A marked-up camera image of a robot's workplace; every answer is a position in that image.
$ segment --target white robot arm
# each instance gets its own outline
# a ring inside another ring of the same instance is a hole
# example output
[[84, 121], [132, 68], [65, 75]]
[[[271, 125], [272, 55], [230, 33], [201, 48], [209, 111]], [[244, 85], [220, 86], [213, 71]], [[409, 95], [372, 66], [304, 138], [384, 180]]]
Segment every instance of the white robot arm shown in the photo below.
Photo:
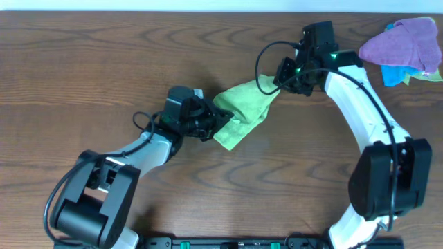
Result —
[[[364, 85], [389, 120], [395, 141], [405, 142], [406, 138], [410, 137], [409, 133], [395, 122], [394, 118], [381, 103], [381, 100], [369, 83], [365, 69], [352, 65], [340, 67], [338, 70]], [[376, 142], [390, 145], [390, 138], [380, 114], [367, 95], [358, 86], [340, 75], [329, 73], [326, 78], [325, 91], [335, 101], [345, 116], [361, 153], [367, 146], [372, 146]], [[340, 221], [329, 229], [331, 244], [335, 249], [348, 249], [356, 246], [358, 243], [369, 240], [380, 223], [387, 227], [388, 216], [380, 216], [373, 221], [366, 221], [350, 205]]]

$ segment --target blue cloth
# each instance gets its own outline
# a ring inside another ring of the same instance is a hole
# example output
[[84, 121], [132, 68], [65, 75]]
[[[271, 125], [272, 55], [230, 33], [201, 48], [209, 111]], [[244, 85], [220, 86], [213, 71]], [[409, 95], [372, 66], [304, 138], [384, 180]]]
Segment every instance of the blue cloth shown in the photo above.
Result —
[[[394, 28], [394, 24], [388, 24], [386, 30]], [[383, 74], [383, 82], [385, 86], [396, 86], [406, 78], [406, 73], [415, 75], [422, 71], [410, 66], [384, 66], [381, 65], [381, 74]]]

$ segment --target wooden table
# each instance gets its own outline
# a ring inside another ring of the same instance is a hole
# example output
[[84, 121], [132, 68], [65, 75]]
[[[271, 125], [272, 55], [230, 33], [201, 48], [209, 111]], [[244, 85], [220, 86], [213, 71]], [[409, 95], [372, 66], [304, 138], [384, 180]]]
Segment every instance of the wooden table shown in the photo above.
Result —
[[[0, 12], [0, 248], [50, 248], [42, 212], [56, 182], [81, 151], [111, 151], [137, 138], [133, 112], [161, 110], [171, 86], [213, 97], [252, 80], [263, 46], [298, 41], [302, 27], [317, 21], [332, 20], [340, 47], [358, 49], [386, 24], [419, 16]], [[443, 16], [432, 17], [443, 24]], [[442, 33], [438, 39], [443, 44]], [[292, 53], [272, 48], [260, 68], [272, 75]], [[386, 88], [379, 66], [365, 67], [398, 123], [434, 151], [425, 203], [398, 220], [394, 234], [407, 248], [442, 248], [443, 84]], [[320, 234], [349, 205], [358, 158], [331, 99], [282, 92], [233, 151], [186, 139], [166, 166], [139, 181], [127, 225], [178, 237]]]

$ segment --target towel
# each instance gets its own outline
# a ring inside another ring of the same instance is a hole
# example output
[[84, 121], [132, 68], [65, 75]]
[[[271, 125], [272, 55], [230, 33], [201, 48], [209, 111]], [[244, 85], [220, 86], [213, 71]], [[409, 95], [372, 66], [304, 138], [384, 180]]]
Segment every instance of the towel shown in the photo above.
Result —
[[431, 18], [396, 21], [394, 28], [366, 42], [359, 57], [379, 65], [410, 66], [434, 73], [442, 61], [437, 26]]
[[[274, 76], [259, 77], [260, 86], [265, 91], [276, 88], [273, 80]], [[268, 115], [269, 106], [279, 92], [265, 95], [258, 90], [255, 80], [252, 80], [215, 96], [214, 104], [232, 111], [234, 117], [214, 135], [214, 139], [223, 147], [232, 150], [252, 129], [263, 122]]]
[[435, 73], [424, 73], [424, 72], [420, 72], [416, 75], [410, 75], [410, 74], [406, 74], [405, 79], [403, 80], [404, 84], [407, 84], [409, 86], [409, 79], [411, 77], [414, 77], [415, 79], [418, 80], [426, 80], [426, 81], [432, 81], [432, 82], [443, 82], [442, 76], [440, 75], [440, 72], [437, 69], [437, 72]]
[[[394, 28], [394, 24], [388, 24], [385, 28], [385, 31], [390, 30], [391, 28]], [[396, 86], [401, 82], [409, 85], [410, 76], [416, 75], [418, 73], [423, 72], [410, 66], [381, 65], [381, 74], [383, 75], [383, 82], [385, 86]]]

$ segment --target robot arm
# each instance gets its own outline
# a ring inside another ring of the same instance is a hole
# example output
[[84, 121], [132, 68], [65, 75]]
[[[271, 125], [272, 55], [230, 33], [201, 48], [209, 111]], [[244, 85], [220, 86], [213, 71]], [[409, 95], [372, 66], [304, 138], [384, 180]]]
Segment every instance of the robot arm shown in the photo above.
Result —
[[[51, 213], [53, 228], [96, 248], [134, 249], [138, 235], [125, 223], [138, 179], [175, 155], [183, 137], [209, 140], [233, 114], [203, 99], [201, 91], [176, 86], [159, 116], [154, 133], [144, 129], [138, 140], [108, 153], [119, 156], [91, 160], [99, 154], [89, 150], [80, 154], [77, 165], [87, 163], [66, 182]], [[125, 156], [124, 151], [133, 152]], [[107, 196], [98, 200], [85, 194], [85, 188], [102, 190]]]
[[[330, 21], [304, 27], [304, 39], [296, 60], [288, 57], [279, 66], [274, 84], [291, 93], [310, 96], [318, 85], [337, 104], [349, 124], [361, 152], [348, 184], [351, 205], [328, 232], [332, 248], [364, 247], [389, 223], [392, 181], [397, 177], [394, 219], [419, 207], [424, 200], [431, 147], [426, 140], [413, 140], [395, 122], [372, 89], [363, 62], [353, 50], [338, 50]], [[355, 79], [355, 84], [343, 75]], [[362, 91], [364, 87], [388, 120], [399, 154], [399, 174], [391, 171], [393, 146], [380, 111]]]

